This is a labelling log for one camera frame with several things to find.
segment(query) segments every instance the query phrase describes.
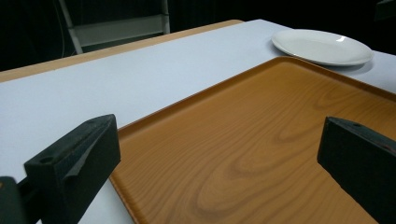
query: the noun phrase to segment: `table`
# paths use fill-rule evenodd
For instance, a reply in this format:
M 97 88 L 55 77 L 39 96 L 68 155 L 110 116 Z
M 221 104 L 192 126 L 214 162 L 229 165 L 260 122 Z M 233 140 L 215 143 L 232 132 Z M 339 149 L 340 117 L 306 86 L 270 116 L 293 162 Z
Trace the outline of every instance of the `table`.
M 20 181 L 25 161 L 87 119 L 112 113 L 120 128 L 284 55 L 271 35 L 286 29 L 225 21 L 0 73 L 0 175 Z M 327 68 L 396 92 L 394 55 Z M 107 181 L 80 223 L 131 222 Z

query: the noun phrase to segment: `dark background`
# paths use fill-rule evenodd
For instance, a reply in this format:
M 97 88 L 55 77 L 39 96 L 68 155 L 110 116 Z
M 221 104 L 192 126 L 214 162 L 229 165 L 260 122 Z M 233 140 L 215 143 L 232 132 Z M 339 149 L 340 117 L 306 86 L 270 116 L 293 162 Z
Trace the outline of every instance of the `dark background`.
M 227 20 L 263 19 L 346 35 L 396 55 L 396 17 L 376 21 L 378 1 L 168 0 L 171 32 Z M 66 0 L 75 25 L 161 12 L 161 0 Z M 0 0 L 0 71 L 74 52 L 57 0 Z

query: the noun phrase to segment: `orange tray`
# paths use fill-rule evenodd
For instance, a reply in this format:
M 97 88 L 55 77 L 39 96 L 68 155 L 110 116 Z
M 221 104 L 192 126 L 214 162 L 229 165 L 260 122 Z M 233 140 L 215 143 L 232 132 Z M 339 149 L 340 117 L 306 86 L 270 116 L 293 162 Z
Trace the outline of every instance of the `orange tray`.
M 375 223 L 318 164 L 327 116 L 396 138 L 396 95 L 279 57 L 119 131 L 136 223 Z

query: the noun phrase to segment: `white plate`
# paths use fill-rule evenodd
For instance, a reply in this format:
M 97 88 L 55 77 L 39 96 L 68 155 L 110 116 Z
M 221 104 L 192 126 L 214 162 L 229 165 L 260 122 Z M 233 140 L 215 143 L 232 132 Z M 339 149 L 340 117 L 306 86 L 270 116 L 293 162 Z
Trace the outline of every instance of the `white plate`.
M 311 63 L 357 65 L 374 56 L 369 47 L 357 40 L 316 30 L 280 31 L 272 36 L 272 42 L 283 52 Z

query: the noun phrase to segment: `table edge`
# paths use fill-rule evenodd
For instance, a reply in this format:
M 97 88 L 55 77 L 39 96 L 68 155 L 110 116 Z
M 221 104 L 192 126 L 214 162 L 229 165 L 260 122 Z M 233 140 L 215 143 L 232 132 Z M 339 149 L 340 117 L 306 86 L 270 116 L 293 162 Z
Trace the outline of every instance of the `table edge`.
M 216 30 L 216 29 L 219 29 L 222 27 L 235 25 L 235 24 L 238 24 L 241 22 L 243 22 L 243 21 L 240 21 L 240 20 L 221 21 L 221 22 L 217 22 L 217 23 L 213 23 L 213 24 L 208 24 L 205 26 L 191 28 L 189 30 L 171 33 L 168 35 L 160 35 L 160 36 L 156 36 L 156 37 L 152 37 L 152 38 L 148 38 L 148 39 L 143 39 L 143 40 L 135 41 L 135 42 L 128 43 L 128 44 L 115 46 L 112 48 L 99 49 L 96 51 L 87 52 L 87 53 L 83 53 L 83 54 L 79 54 L 79 55 L 75 55 L 75 56 L 71 56 L 71 57 L 67 57 L 67 58 L 62 58 L 62 59 L 57 59 L 57 60 L 48 61 L 48 62 L 44 62 L 44 63 L 37 63 L 37 64 L 27 65 L 27 66 L 20 67 L 20 68 L 10 69 L 10 70 L 0 72 L 0 82 L 6 82 L 6 81 L 10 81 L 10 80 L 17 79 L 17 78 L 22 78 L 22 77 L 29 77 L 29 76 L 40 74 L 40 73 L 47 72 L 50 70 L 63 68 L 66 66 L 77 64 L 77 63 L 85 63 L 88 61 L 105 58 L 107 56 L 120 54 L 120 53 L 134 50 L 134 49 L 142 49 L 145 47 L 161 44 L 163 42 L 179 39 L 179 38 L 186 37 L 189 35 L 196 35 L 196 34 L 200 34 L 203 32 Z

